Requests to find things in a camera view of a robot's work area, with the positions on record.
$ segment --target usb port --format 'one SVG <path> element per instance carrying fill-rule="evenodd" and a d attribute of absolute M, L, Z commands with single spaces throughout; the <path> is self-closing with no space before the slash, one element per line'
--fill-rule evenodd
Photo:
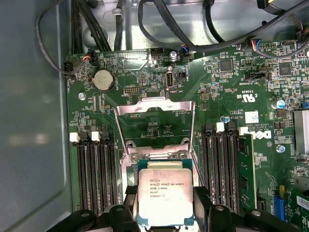
<path fill-rule="evenodd" d="M 174 86 L 173 73 L 167 72 L 165 78 L 166 78 L 166 86 L 169 88 L 173 87 Z"/>

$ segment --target yellow cable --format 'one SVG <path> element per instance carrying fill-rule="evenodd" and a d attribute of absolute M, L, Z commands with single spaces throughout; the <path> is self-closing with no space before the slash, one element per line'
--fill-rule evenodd
<path fill-rule="evenodd" d="M 254 46 L 253 40 L 251 40 L 251 43 L 252 43 L 252 48 L 253 48 L 253 51 L 254 51 L 254 52 L 256 52 L 256 49 L 255 49 L 255 46 Z"/>
<path fill-rule="evenodd" d="M 83 58 L 83 61 L 85 61 L 86 59 L 90 59 L 91 57 L 90 56 L 85 56 L 84 58 Z"/>

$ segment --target integrated circuit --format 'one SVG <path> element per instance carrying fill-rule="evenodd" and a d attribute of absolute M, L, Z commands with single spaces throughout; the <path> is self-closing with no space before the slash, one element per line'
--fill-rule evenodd
<path fill-rule="evenodd" d="M 280 76 L 290 76 L 290 75 L 292 75 L 291 63 L 280 63 L 279 64 L 279 75 Z"/>
<path fill-rule="evenodd" d="M 201 98 L 203 101 L 208 101 L 209 100 L 209 94 L 208 93 L 202 93 Z"/>
<path fill-rule="evenodd" d="M 231 71 L 233 71 L 232 60 L 222 59 L 220 61 L 220 71 L 221 72 L 231 72 Z"/>

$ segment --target blue connector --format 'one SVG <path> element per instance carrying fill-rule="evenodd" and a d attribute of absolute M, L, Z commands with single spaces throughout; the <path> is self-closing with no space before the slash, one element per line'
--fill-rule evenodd
<path fill-rule="evenodd" d="M 285 221 L 285 201 L 279 195 L 274 196 L 275 216 Z"/>

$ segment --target label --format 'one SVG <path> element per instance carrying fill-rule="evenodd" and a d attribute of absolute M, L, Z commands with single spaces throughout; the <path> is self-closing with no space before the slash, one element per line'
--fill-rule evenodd
<path fill-rule="evenodd" d="M 245 112 L 245 122 L 248 123 L 259 123 L 259 112 L 249 111 Z"/>
<path fill-rule="evenodd" d="M 271 139 L 271 131 L 267 130 L 267 131 L 251 131 L 249 132 L 250 134 L 252 134 L 253 139 Z"/>
<path fill-rule="evenodd" d="M 257 98 L 257 94 L 238 94 L 236 96 L 237 99 L 242 99 L 242 102 L 255 102 L 255 98 Z"/>
<path fill-rule="evenodd" d="M 297 196 L 297 204 L 300 205 L 301 207 L 309 210 L 309 201 Z"/>

